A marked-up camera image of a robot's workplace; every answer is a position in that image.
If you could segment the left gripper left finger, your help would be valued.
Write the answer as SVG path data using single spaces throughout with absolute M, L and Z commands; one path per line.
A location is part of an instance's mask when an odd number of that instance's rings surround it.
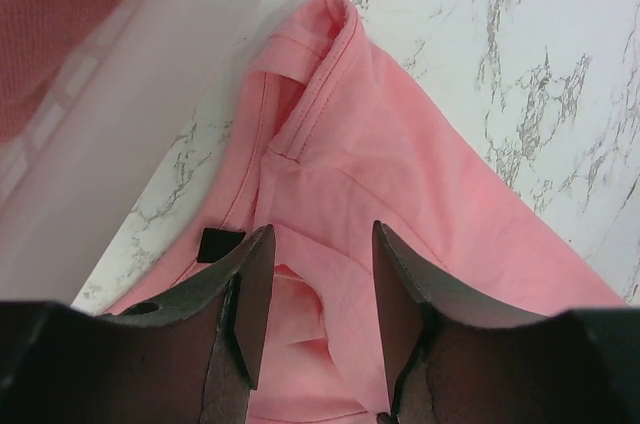
M 259 382 L 274 275 L 264 226 L 119 314 L 1 305 L 5 423 L 243 423 Z

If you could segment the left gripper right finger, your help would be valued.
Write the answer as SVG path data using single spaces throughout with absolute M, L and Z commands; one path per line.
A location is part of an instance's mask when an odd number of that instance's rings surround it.
M 545 317 L 441 270 L 383 223 L 373 276 L 389 408 L 380 423 L 635 423 L 639 312 Z

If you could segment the pink t shirt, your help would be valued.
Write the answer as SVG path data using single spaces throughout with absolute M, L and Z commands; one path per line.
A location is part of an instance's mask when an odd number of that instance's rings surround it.
M 119 313 L 200 272 L 205 229 L 276 235 L 252 423 L 371 423 L 388 407 L 372 277 L 382 221 L 433 264 L 543 315 L 620 297 L 367 37 L 349 0 L 310 0 L 244 79 L 208 197 Z

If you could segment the white laundry basket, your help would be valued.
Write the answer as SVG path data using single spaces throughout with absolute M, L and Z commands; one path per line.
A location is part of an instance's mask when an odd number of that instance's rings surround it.
M 178 235 L 243 66 L 302 0 L 125 0 L 1 149 L 1 297 L 99 313 Z

